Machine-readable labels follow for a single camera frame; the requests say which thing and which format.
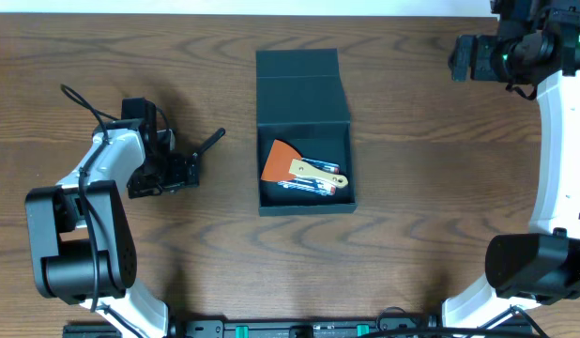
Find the orange scraper wooden handle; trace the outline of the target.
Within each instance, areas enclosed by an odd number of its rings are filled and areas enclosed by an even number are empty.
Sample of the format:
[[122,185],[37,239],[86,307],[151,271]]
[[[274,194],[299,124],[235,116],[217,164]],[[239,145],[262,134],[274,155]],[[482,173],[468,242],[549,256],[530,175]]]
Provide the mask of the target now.
[[336,188],[345,188],[348,185],[345,176],[317,169],[304,161],[286,142],[275,140],[267,156],[261,179],[267,182],[280,182],[296,178],[318,179]]

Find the dark green open box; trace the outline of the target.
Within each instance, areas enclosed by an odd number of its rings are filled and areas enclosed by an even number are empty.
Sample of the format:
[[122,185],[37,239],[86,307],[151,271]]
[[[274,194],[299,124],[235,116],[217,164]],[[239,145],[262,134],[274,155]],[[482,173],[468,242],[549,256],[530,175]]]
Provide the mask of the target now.
[[281,140],[303,157],[339,166],[348,185],[324,196],[258,181],[259,214],[352,213],[357,208],[351,115],[335,49],[258,51],[256,60],[257,170]]

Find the black red claw hammer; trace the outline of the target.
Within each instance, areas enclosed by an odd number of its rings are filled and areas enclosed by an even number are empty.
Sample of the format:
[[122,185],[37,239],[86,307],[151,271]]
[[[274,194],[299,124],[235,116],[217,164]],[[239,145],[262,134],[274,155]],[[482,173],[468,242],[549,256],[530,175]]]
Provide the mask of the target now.
[[191,158],[194,162],[198,162],[200,158],[207,152],[212,146],[214,146],[226,133],[225,128],[217,129],[210,137],[208,137],[197,150],[192,154]]

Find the blue drill bit pack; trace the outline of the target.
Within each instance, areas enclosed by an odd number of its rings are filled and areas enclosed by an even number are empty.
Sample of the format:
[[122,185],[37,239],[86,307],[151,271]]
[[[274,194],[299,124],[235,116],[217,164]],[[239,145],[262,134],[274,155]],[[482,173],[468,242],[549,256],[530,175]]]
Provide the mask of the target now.
[[[303,161],[312,165],[316,169],[329,172],[332,174],[340,173],[340,165],[332,162],[318,161],[308,158],[303,158]],[[299,190],[310,192],[322,196],[332,196],[336,192],[336,187],[319,179],[312,178],[296,178],[289,181],[280,181],[278,185],[288,190]]]

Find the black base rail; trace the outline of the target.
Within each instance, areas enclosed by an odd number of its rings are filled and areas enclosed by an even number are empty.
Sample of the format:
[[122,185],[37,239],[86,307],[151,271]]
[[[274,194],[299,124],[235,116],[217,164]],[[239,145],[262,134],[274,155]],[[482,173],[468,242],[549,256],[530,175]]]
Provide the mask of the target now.
[[[426,328],[406,317],[383,317],[379,320],[319,321],[319,322],[224,322],[198,320],[187,323],[187,338],[258,338],[258,337],[361,337],[381,330],[419,330]],[[533,334],[523,319],[512,318],[495,327],[496,337],[515,337],[516,334]],[[63,327],[62,337],[124,337],[110,324],[69,324]]]

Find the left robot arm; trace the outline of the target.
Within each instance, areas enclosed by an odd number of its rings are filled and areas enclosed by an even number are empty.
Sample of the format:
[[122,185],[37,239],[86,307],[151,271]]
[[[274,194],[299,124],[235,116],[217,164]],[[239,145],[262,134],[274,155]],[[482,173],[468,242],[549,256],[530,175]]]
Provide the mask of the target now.
[[34,281],[44,298],[97,313],[124,337],[182,337],[184,324],[137,278],[137,254],[121,201],[148,157],[147,137],[172,150],[174,132],[138,119],[98,128],[83,159],[25,197]]

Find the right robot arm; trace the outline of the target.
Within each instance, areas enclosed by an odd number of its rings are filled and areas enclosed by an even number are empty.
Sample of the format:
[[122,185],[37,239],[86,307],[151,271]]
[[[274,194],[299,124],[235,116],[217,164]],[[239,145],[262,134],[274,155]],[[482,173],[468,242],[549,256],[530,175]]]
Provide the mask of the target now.
[[524,234],[494,237],[483,275],[441,308],[446,328],[491,329],[509,316],[580,298],[580,0],[494,0],[493,35],[462,35],[451,77],[498,82],[541,113],[535,206]]

